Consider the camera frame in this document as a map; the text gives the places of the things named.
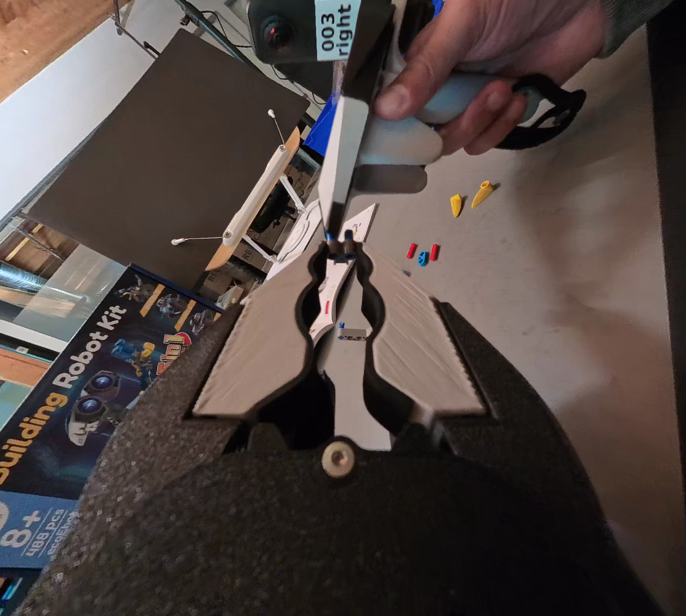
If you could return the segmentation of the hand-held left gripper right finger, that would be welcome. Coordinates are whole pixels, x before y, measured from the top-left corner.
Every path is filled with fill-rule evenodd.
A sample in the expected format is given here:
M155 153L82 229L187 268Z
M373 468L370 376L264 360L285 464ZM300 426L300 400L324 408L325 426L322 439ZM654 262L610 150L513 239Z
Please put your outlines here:
M357 249L368 322L364 402L373 417L483 416L487 406L438 301L382 254Z

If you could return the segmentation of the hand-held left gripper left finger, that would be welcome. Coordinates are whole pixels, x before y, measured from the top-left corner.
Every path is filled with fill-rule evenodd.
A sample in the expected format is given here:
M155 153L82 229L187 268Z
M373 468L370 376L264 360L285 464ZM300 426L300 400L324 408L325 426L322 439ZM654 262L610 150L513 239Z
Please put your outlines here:
M195 417L250 420L304 379L328 260L328 245L320 243L245 301L193 406Z

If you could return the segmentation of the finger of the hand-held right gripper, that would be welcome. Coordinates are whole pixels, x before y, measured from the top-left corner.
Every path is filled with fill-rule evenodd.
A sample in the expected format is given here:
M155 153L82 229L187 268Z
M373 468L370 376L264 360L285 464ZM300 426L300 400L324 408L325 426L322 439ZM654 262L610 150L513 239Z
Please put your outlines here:
M320 172L317 192L325 232L339 237L352 199L364 194L356 186L357 158L369 116L368 104L341 95Z

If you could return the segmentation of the grey connector brick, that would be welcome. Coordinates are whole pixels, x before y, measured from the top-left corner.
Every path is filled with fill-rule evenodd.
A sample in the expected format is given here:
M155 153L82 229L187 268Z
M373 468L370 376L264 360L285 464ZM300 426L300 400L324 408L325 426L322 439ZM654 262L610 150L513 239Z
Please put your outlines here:
M357 255L357 243L354 236L355 232L352 229L346 229L344 238L341 241L338 239L338 246L334 251L330 251L327 247L327 258L336 262L354 260Z

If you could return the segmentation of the white desk lamp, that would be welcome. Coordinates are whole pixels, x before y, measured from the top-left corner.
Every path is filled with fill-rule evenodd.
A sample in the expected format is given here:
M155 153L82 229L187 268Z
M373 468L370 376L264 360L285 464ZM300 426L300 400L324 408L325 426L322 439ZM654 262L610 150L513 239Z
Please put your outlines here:
M205 268L206 271L216 270L226 264L235 253L238 244L241 242L246 243L253 248L254 251L257 251L263 259L279 269L282 264L285 263L288 255L291 254L294 257L299 255L301 251L298 250L298 247L305 247L307 245L306 234L313 233L313 230L317 226L318 221L315 218L316 203L312 203L309 207L306 207L294 187L289 183L287 175L285 174L287 166L300 149L300 131L295 129L286 140L280 129L274 110L270 108L268 110L268 115L277 127L280 136L280 144L268 161L261 177L253 187L253 190L247 196L240 209L238 209L232 217L223 234L220 236L174 238L170 242L172 246L176 247L192 241L221 240L222 243ZM286 250L286 248L283 247L279 253L270 253L266 248L258 244L249 236L249 230L259 215L260 210L264 207L271 192L278 185L285 189L289 199L294 202L296 220L291 233L289 234L289 238L294 238L296 243L290 250Z

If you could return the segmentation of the grey desk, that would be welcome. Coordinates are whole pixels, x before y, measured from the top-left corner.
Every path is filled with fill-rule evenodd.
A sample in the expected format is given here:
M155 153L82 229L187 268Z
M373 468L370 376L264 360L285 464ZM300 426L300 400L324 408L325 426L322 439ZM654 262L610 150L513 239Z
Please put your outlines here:
M377 201L371 249L450 303L537 390L632 566L681 615L682 481L645 28L570 86L588 99L555 142L459 152L427 169L421 193L360 196L350 214ZM471 209L486 180L499 188ZM420 267L433 243L438 260Z

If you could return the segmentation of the person's right hand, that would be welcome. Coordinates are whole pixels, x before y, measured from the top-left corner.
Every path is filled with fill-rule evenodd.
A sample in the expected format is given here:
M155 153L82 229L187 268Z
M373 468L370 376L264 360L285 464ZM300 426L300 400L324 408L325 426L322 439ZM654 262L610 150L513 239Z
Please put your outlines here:
M540 73L564 84L602 52L607 27L601 0L447 0L413 41L406 67L379 94L374 112L386 120L415 115L455 68L474 64L497 79L439 133L445 155L483 154L527 107L505 79Z

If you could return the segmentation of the blue plastic bin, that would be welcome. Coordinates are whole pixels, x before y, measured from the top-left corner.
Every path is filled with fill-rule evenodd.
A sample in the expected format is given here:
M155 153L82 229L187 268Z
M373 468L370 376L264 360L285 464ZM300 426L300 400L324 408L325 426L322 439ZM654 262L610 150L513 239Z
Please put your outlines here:
M444 6L444 0L431 0L434 13L429 19L432 20L441 12ZM338 102L339 90L334 89L331 96L323 107L317 121L314 123L307 138L304 140L304 148L308 148L317 153L321 157L324 156L327 149L330 132L333 126L333 117L335 115L335 106Z

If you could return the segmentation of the instruction booklet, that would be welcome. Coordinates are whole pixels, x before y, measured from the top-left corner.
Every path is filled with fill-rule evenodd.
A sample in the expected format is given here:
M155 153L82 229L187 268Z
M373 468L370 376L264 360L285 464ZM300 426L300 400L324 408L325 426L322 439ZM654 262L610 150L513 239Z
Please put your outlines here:
M356 243L365 242L377 207L378 204L373 203L345 222L344 231L350 230ZM320 225L320 206L319 200L316 199L298 215L295 224L267 272L267 280L276 276L306 250L313 236L318 233ZM310 335L314 344L317 344L331 329L337 327L338 295L352 269L353 263L351 261L328 261L324 280L319 286L320 313L310 329Z

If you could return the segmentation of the dark partition panel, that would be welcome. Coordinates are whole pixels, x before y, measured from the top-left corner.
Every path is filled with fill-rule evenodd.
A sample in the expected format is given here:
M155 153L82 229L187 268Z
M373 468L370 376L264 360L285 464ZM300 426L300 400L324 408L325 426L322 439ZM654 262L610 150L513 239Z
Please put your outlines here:
M179 29L29 209L122 265L191 290L309 102Z

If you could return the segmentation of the robot kit box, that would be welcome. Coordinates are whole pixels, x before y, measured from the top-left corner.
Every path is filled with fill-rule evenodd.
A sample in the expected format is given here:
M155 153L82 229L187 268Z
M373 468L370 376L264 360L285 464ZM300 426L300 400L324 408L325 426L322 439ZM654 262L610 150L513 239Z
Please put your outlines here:
M148 388L223 313L139 267L99 295L44 377L1 425L1 614L68 544L66 573L174 478L187 451L180 388Z

